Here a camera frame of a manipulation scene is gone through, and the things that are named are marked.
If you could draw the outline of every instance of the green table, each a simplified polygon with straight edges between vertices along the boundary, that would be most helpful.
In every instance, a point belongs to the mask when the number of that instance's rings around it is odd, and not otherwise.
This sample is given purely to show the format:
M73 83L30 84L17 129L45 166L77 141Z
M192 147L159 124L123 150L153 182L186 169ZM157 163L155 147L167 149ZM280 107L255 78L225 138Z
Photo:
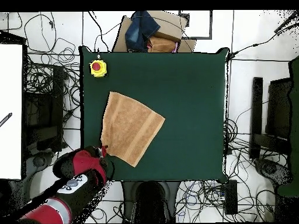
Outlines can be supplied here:
M94 78L81 55L81 147L98 145L109 92L138 100L165 122L137 167L117 157L114 180L224 179L223 122L227 48L205 53L101 53L108 76Z

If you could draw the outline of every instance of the towel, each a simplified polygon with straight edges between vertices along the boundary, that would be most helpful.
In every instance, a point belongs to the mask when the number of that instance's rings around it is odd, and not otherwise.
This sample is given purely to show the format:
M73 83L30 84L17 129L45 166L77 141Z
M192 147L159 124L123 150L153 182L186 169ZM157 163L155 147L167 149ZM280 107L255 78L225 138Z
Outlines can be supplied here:
M148 45L149 53L171 53L176 47L175 42L154 36L149 38Z
M110 92L103 117L102 145L107 153L136 167L164 118L142 103Z

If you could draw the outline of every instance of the cable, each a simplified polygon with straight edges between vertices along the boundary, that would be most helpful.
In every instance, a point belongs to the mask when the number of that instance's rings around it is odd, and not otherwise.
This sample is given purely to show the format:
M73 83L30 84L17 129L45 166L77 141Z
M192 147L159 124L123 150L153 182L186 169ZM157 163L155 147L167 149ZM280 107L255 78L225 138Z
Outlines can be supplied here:
M22 21L22 18L21 18L21 16L20 16L20 13L19 12L17 12L18 13L18 15L19 15L19 18L20 18L20 21L21 21L21 24L20 24L20 26L19 27L17 27L17 28L13 28L13 29L10 29L9 28L9 26L8 26L8 28L7 29L0 29L0 31L10 31L10 30L17 30L17 29L20 29L22 26L23 26L23 21Z
M266 44L266 43L268 43L270 40L272 40L273 38L275 38L275 36L278 36L278 35L280 35L282 32L284 32L285 30L290 30L290 29L292 29L292 28L294 28L294 27L296 27L296 26L299 26L299 23L295 23L295 24L292 24L291 26L285 27L284 29L282 29L282 30L278 31L277 33L275 33L270 39L268 39L268 40L265 41L265 42L252 44L252 45L249 45L249 46L247 46L247 47L245 47L245 48L243 48L243 49L241 49L241 50L239 50L239 51L232 52L232 53L229 55L228 60L233 59L238 53L240 53L241 51L246 50L246 49L248 49L248 48L250 48L250 47L257 47L257 46L259 46L259 45Z
M267 192L269 192L269 193L272 193L274 196L276 196L275 195L275 193L273 192L273 191L270 191L270 190L262 190L262 191L259 191L258 193L257 193L257 195L256 195L256 198L255 198L255 202L256 202L256 209L257 209L257 212L258 212L258 214L259 214L259 217L261 218L261 220L263 221L263 222L267 222L266 220L264 220L263 218L262 218L262 216L260 215L260 212L259 212L259 204L258 204L258 196L259 196L259 194L260 193L263 193L264 191L267 191Z
M103 34L102 34L102 29L101 29L100 25L99 25L98 22L95 20L95 18L93 18L93 16L91 15L90 11L88 11L88 13L89 13L89 15L91 16L92 20L93 20L93 21L97 24L97 26L100 28L100 39L101 39L101 41L104 43L104 45L106 46L107 51L110 53L109 48L108 48L108 45L103 41Z

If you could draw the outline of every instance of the floor tile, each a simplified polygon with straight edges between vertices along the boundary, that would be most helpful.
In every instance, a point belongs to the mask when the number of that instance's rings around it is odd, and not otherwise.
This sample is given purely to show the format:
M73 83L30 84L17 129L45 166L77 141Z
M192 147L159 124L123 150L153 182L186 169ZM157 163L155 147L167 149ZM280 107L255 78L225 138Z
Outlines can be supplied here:
M289 15L289 10L235 10L233 52L267 41ZM299 55L297 36L295 27L266 44L241 51L236 58L292 60Z
M102 201L97 206L97 208L99 208L99 209L94 211L92 213L92 216L99 219L99 220L96 220L97 223L106 223L106 222L122 223L122 218L120 217L121 213L119 212L120 204L121 204L121 202ZM122 210L122 213L123 213L123 211L124 211L123 205L121 206L120 210ZM95 221L91 217L89 217L85 223L95 223Z
M0 30L7 30L7 14L0 13Z
M112 50L114 42L116 41L117 34L119 32L119 25L124 15L131 18L134 11L94 11L91 12L93 18L102 28L102 38L107 44L109 51ZM84 35L83 44L89 47L92 51L94 48L99 49L101 52L106 52L107 48L100 39L100 28L89 16L88 12L84 12Z
M51 12L42 12L42 16L40 16L40 12L20 12L19 14L23 27L11 30L10 33L26 38L26 29L29 42L28 52L32 50L49 52L55 44L56 35L57 41L52 50L53 53L60 54L72 50L75 54L79 54L78 46L82 44L82 12L53 12L56 33L49 24L50 21L53 21ZM9 14L11 27L18 26L19 22L17 13Z
M194 51L201 53L216 53L223 47L231 49L232 14L232 10L214 10L212 39L197 40Z

